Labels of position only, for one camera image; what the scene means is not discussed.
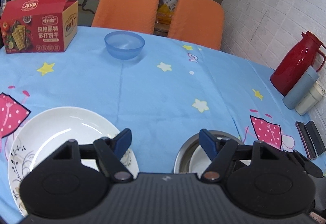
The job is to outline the blue cartoon tablecloth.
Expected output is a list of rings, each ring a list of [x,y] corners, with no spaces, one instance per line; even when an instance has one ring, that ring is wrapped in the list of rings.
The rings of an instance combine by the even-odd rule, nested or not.
[[[149,34],[140,35],[140,55],[122,61],[107,52],[111,32],[79,27],[64,52],[2,50],[1,136],[18,136],[60,107],[129,128],[139,171],[102,223],[314,223],[314,182],[285,154],[307,158],[295,122],[308,118],[285,107],[271,68]],[[180,148],[201,129],[251,145],[251,159],[236,161],[222,182],[173,173]],[[1,217],[26,223],[9,185],[11,147],[1,154]]]

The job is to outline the cream white cup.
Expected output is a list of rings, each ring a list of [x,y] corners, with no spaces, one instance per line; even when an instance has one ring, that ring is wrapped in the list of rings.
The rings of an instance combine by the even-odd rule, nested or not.
[[[322,100],[325,90],[319,82],[313,84],[308,93],[295,106],[295,110],[299,115],[304,115],[312,109],[319,101]]]

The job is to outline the orange chair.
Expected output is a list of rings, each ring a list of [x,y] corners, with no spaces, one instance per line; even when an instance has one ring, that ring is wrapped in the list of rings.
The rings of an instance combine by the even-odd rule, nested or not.
[[[168,38],[219,50],[224,10],[214,0],[178,0]]]
[[[159,0],[99,0],[92,26],[153,34]]]

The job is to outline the stainless steel bowl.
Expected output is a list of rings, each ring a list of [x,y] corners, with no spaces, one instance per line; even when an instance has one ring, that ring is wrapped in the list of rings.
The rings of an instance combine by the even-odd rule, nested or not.
[[[199,145],[199,134],[190,137],[180,148],[174,163],[173,173],[184,174],[189,172],[189,162]]]

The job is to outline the white ribbed bowl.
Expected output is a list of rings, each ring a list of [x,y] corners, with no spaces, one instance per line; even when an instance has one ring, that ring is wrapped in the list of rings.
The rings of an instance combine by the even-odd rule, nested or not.
[[[198,146],[190,159],[189,172],[196,173],[200,177],[210,164],[211,160],[202,147]]]

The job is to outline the blue translucent plastic bowl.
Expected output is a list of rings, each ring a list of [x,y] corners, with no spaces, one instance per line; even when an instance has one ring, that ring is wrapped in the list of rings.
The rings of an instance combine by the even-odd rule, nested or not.
[[[145,39],[129,31],[114,31],[105,36],[107,52],[119,60],[130,60],[140,55]]]

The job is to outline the left orange chair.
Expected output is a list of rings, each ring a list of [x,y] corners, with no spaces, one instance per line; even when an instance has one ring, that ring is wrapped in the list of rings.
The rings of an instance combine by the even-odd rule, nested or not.
[[[92,26],[153,34],[159,0],[99,0]]]

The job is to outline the red thermos jug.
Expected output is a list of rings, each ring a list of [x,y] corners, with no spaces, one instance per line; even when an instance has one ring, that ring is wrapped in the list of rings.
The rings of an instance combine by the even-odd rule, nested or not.
[[[325,54],[320,47],[325,45],[310,31],[302,33],[302,39],[292,47],[270,77],[273,86],[283,96],[286,96],[302,77],[309,66],[313,66],[316,55],[323,58],[317,69],[319,72],[325,64]]]

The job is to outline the red cracker cardboard box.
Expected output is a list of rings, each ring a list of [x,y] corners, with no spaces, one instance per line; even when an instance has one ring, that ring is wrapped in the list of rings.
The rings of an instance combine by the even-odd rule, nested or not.
[[[78,0],[12,0],[1,16],[5,51],[64,52],[77,25]]]

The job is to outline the white floral plate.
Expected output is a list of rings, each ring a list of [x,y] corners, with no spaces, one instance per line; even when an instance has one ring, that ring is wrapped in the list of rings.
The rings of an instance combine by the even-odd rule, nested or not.
[[[102,223],[113,217],[123,183],[111,183],[94,159],[81,159],[79,145],[121,131],[83,108],[60,107],[29,120],[13,142],[8,177],[24,222]],[[120,160],[134,177],[139,169],[128,148]]]

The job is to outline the black phone with pink case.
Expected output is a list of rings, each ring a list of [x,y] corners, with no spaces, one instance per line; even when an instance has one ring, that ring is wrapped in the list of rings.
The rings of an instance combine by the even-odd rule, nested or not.
[[[296,121],[295,122],[295,125],[297,127],[297,130],[299,132],[299,135],[300,135],[300,138],[301,138],[301,141],[302,141],[302,144],[304,146],[304,149],[306,151],[306,155],[307,155],[307,158],[309,160],[314,160],[317,158],[317,154],[316,154],[316,151],[314,149],[314,146],[313,146],[313,143],[312,143],[312,140],[305,128],[305,125],[303,122],[299,122],[299,121]]]

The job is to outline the grey-blue tumbler bottle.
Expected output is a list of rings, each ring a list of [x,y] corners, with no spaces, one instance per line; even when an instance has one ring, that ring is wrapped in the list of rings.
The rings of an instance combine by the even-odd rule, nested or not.
[[[285,106],[290,110],[294,109],[309,92],[310,88],[313,87],[318,78],[319,75],[317,71],[312,66],[309,66],[293,88],[283,98]]]

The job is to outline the right orange chair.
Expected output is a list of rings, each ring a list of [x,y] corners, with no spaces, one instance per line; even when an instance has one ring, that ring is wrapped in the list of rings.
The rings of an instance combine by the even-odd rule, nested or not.
[[[168,38],[219,50],[224,10],[214,0],[178,0]]]

